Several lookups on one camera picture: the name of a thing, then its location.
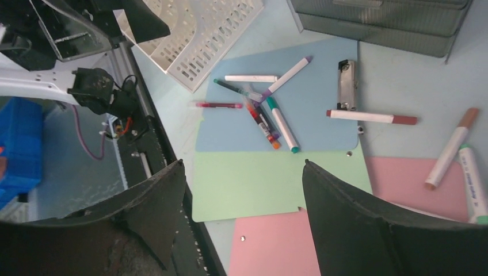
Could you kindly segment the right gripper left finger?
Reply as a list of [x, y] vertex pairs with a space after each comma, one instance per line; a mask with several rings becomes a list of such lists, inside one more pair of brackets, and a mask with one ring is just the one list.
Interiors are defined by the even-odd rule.
[[134, 261], [154, 261], [117, 217], [128, 189], [64, 218], [1, 222], [2, 275], [118, 275]]

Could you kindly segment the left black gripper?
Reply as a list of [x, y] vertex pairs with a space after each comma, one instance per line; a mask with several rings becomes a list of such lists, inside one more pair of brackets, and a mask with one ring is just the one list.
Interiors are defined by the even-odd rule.
[[125, 13], [136, 43], [170, 34], [144, 1], [1, 1], [1, 54], [44, 71], [118, 48], [124, 36], [116, 10]]

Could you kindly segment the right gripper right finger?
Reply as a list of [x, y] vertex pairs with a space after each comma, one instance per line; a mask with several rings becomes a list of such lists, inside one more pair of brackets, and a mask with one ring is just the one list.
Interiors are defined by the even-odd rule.
[[322, 275], [486, 275], [487, 226], [420, 214], [306, 161], [302, 184]]

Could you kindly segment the clear plastic drawer box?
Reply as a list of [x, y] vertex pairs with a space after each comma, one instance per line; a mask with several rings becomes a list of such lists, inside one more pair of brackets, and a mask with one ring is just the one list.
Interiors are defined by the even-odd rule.
[[299, 27], [421, 55], [451, 54], [472, 1], [289, 1]]

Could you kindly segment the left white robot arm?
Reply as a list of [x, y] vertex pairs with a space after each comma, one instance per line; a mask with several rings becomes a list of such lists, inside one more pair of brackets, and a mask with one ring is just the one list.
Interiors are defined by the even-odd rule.
[[[22, 67], [1, 71], [4, 95], [50, 99], [126, 118], [140, 108], [136, 67], [115, 11], [122, 10], [137, 43], [166, 37], [169, 26], [143, 1], [2, 1], [1, 54]], [[56, 71], [57, 62], [111, 53], [128, 73], [118, 85], [101, 68]]]

